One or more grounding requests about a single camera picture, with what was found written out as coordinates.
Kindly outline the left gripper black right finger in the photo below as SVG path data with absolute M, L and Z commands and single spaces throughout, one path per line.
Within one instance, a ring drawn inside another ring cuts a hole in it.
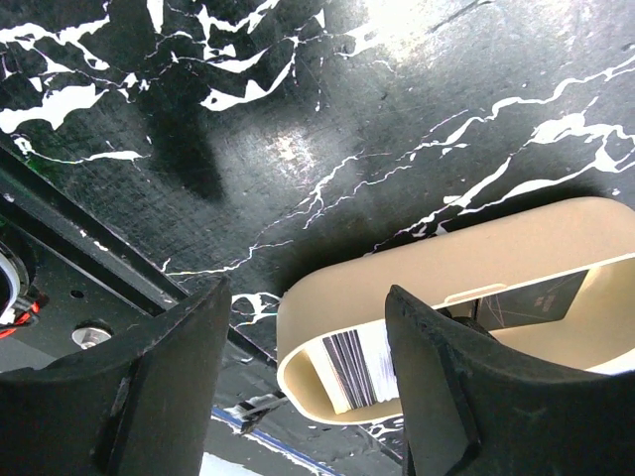
M 630 475 L 634 376 L 503 345 L 392 287 L 385 323 L 407 475 Z

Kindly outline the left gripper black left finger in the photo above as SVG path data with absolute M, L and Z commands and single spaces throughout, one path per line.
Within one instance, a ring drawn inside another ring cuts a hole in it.
M 1 376 L 5 475 L 196 475 L 227 340 L 226 279 L 109 340 Z

